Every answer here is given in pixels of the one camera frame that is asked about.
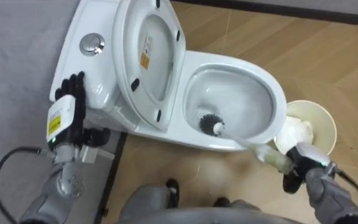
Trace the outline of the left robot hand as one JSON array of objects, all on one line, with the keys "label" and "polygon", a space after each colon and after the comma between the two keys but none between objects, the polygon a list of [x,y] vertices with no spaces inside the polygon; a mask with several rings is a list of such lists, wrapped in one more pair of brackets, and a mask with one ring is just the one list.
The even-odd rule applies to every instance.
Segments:
[{"label": "left robot hand", "polygon": [[55,103],[63,103],[68,115],[59,114],[47,124],[47,144],[51,150],[68,144],[78,149],[84,145],[101,147],[108,143],[111,132],[108,128],[85,128],[86,91],[85,73],[80,71],[62,81],[55,90]]}]

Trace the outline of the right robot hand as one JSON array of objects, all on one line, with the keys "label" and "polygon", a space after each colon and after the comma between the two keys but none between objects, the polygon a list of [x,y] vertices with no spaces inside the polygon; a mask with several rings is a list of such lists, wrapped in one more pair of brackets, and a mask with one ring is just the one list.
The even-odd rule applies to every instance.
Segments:
[{"label": "right robot hand", "polygon": [[306,174],[314,168],[324,169],[331,162],[327,154],[322,153],[316,146],[299,142],[285,155],[294,163],[294,168],[283,175],[283,190],[286,193],[296,193],[305,182]]}]

